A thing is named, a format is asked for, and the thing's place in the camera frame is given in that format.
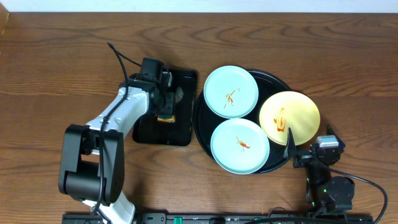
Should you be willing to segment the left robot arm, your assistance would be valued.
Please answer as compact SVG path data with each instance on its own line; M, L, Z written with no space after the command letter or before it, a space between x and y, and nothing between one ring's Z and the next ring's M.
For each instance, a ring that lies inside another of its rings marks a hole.
M65 130L58 189L90 206L81 223L132 223L136 208L123 193L124 139L147 113L174 112L172 74L140 72L125 77L111 104L85 125Z

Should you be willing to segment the orange and green sponge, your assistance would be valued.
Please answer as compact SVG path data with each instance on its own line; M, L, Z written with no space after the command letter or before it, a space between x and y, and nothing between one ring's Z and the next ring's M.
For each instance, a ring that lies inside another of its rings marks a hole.
M163 123L174 123L176 121L175 115L163 115L159 114L157 116L158 122L163 122Z

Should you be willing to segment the light blue plate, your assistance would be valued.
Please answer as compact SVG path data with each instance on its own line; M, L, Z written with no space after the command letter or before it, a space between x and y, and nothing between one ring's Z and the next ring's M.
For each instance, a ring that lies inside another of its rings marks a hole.
M271 147L260 126L248 119L234 118L216 127L210 149L214 160L224 170L245 175L265 165Z
M206 105L218 116L227 119L242 118L256 106L259 89L247 70L227 65L209 74L203 96Z

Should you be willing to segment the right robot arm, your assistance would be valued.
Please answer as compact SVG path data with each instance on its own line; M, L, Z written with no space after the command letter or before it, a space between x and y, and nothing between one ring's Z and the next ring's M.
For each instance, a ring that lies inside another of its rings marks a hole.
M294 168L304 168L307 174L306 200L313 208L306 216L341 215L353 207L355 184L349 177L331 175L330 166L340 160L346 147L330 126L326 135L319 136L307 151L299 151L288 129L284 156L293 160Z

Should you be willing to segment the yellow plate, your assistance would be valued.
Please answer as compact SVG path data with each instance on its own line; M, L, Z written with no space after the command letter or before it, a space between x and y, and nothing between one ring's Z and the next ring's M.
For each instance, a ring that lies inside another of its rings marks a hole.
M280 145L287 144L289 131L296 145L311 140L320 126L320 112L306 95L283 91L270 96L261 106L259 123L267 137Z

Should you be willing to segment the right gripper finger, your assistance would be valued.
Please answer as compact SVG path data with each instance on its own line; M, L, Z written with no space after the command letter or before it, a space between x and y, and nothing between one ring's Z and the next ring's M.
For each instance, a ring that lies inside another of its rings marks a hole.
M332 129L332 127L329 124L327 124L327 126L326 126L326 133L329 136L334 136L336 138L339 146L345 146L345 143L338 137L338 135L334 132L334 130Z
M297 153L294 137L291 128L288 129L287 144L284 150L284 158L294 157Z

